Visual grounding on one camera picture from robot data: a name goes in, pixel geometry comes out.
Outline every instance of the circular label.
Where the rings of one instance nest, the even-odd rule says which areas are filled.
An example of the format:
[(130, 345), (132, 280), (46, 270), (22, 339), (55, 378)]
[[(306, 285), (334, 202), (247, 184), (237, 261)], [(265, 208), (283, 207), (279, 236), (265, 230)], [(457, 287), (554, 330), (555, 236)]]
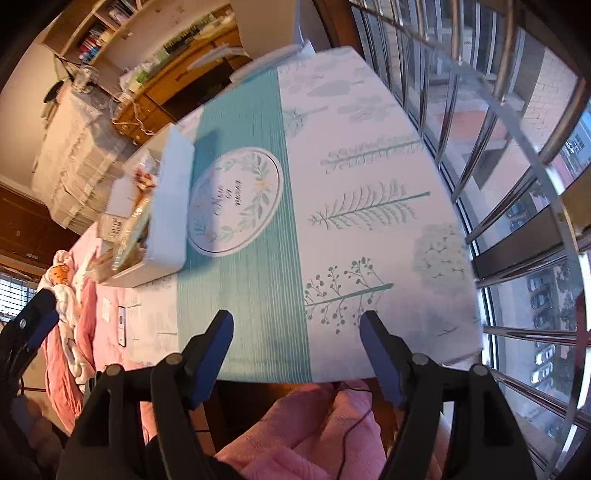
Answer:
[(240, 251), (269, 224), (282, 192), (281, 166), (267, 150), (247, 147), (222, 155), (191, 192), (191, 246), (208, 257)]

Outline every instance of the pink towel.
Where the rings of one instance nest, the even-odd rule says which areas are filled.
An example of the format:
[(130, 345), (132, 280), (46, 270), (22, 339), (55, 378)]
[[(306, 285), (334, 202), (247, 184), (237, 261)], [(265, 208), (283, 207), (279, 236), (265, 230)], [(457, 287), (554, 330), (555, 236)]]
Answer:
[[(360, 380), (347, 385), (367, 389)], [(369, 392), (342, 390), (335, 396), (331, 384), (304, 385), (276, 401), (216, 458), (249, 480), (334, 480), (343, 437), (371, 408), (371, 400)], [(351, 430), (340, 480), (379, 477), (386, 461), (379, 433), (373, 412)]]

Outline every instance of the wooden door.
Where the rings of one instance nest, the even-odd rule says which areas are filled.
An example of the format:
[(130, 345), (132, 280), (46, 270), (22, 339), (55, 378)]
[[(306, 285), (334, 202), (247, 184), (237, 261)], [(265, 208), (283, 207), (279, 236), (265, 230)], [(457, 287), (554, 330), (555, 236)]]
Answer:
[(49, 268), (57, 250), (69, 250), (78, 234), (55, 223), (44, 205), (0, 187), (0, 254)]

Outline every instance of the parked car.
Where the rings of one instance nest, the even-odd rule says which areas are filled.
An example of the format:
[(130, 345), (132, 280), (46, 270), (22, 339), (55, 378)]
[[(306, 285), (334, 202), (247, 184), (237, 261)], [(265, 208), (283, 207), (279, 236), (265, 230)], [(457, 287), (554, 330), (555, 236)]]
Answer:
[(554, 378), (547, 378), (543, 382), (538, 383), (535, 387), (542, 392), (550, 391), (554, 388)]
[(529, 291), (537, 291), (546, 285), (547, 282), (542, 277), (531, 277), (527, 280), (527, 289)]
[(548, 305), (550, 305), (550, 294), (547, 291), (544, 293), (538, 293), (531, 298), (531, 307), (534, 310)]
[(515, 232), (520, 226), (525, 225), (527, 220), (520, 218), (519, 220), (515, 220), (509, 224), (509, 228), (512, 232)]
[(523, 204), (521, 202), (515, 202), (513, 205), (509, 207), (509, 209), (506, 212), (506, 215), (507, 217), (511, 218), (516, 215), (519, 215), (523, 211), (525, 211), (525, 209), (523, 208)]
[[(550, 325), (550, 319), (551, 317), (548, 315), (548, 312), (539, 313), (534, 317), (534, 327), (539, 330), (551, 330), (552, 325)], [(545, 343), (536, 342), (536, 346), (538, 346), (538, 343), (545, 345)]]
[(552, 363), (549, 362), (547, 364), (542, 365), (538, 369), (534, 370), (531, 373), (531, 384), (536, 385), (536, 384), (540, 383), (546, 377), (550, 376), (553, 368), (554, 368), (554, 365), (552, 365)]
[(542, 365), (550, 360), (556, 353), (556, 345), (548, 345), (546, 348), (540, 350), (535, 354), (535, 364)]

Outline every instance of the teal stripe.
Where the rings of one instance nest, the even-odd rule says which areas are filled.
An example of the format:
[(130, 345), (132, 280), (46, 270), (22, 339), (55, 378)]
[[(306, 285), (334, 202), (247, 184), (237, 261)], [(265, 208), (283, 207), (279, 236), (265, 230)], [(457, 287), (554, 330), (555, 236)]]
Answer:
[(212, 161), (242, 147), (262, 147), (279, 160), (284, 190), (273, 220), (246, 248), (221, 258), (187, 244), (178, 274), (178, 334), (182, 348), (219, 309), (234, 316), (235, 333), (220, 379), (310, 382), (296, 223), (275, 70), (220, 95), (203, 110), (192, 183)]

